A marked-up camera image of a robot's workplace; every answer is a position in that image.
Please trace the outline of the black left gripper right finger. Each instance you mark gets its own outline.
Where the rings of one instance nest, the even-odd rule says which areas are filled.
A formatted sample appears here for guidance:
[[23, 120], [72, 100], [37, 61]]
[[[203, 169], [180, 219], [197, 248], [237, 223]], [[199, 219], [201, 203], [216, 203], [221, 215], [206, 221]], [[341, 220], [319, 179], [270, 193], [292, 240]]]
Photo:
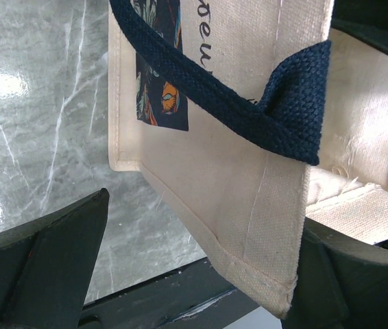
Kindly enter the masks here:
[[388, 328], [388, 240], [363, 243], [305, 226], [283, 328]]

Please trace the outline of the beige canvas tote bag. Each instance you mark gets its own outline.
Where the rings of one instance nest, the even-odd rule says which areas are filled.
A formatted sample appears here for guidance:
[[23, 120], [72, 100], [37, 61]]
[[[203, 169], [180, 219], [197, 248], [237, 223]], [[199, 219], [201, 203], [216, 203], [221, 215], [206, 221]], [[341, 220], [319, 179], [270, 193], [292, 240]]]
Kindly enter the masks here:
[[388, 240], [388, 55], [334, 1], [111, 1], [109, 163], [284, 319], [305, 226]]

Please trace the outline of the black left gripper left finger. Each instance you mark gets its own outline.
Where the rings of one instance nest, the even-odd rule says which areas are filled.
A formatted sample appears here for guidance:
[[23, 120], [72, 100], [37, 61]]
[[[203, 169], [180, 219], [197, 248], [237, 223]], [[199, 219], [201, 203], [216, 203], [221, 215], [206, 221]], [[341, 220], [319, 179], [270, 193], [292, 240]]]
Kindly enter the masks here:
[[0, 232], [0, 328], [77, 328], [108, 220], [103, 188]]

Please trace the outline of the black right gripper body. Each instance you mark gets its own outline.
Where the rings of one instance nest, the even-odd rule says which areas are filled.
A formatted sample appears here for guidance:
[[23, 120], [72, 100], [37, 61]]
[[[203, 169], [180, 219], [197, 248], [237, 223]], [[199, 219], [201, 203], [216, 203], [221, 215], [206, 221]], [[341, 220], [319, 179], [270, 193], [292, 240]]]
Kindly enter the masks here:
[[335, 0], [331, 27], [388, 55], [388, 0]]

